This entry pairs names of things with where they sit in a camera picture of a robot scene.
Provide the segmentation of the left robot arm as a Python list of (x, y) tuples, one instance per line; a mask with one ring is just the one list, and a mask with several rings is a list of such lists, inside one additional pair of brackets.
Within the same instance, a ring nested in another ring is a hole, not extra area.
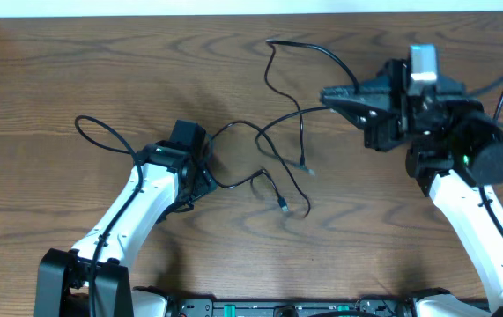
[(101, 220), (68, 251), (41, 259), (37, 316), (168, 316), (170, 300), (134, 289), (129, 272), (153, 226), (172, 212), (191, 211), (216, 189), (205, 169), (203, 127), (179, 120), (167, 140), (123, 152), (133, 160), (127, 184)]

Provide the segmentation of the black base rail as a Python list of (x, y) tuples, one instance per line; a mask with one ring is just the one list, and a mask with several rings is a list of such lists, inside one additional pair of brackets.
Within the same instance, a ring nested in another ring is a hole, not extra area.
[(155, 287), (135, 287), (135, 316), (278, 317), (278, 316), (500, 316), (503, 297), (460, 300), (450, 291), (432, 288), (405, 298), (365, 295), (350, 300), (230, 300), (212, 296), (175, 297)]

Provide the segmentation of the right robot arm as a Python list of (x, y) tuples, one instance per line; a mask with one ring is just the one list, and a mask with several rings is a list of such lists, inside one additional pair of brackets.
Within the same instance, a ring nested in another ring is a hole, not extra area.
[(447, 218), (484, 287), (481, 309), (441, 289), (410, 298), (414, 316), (503, 316), (503, 123), (436, 58), (387, 61), (371, 80), (324, 88), (321, 103), (364, 134), (368, 149), (407, 146), (405, 167)]

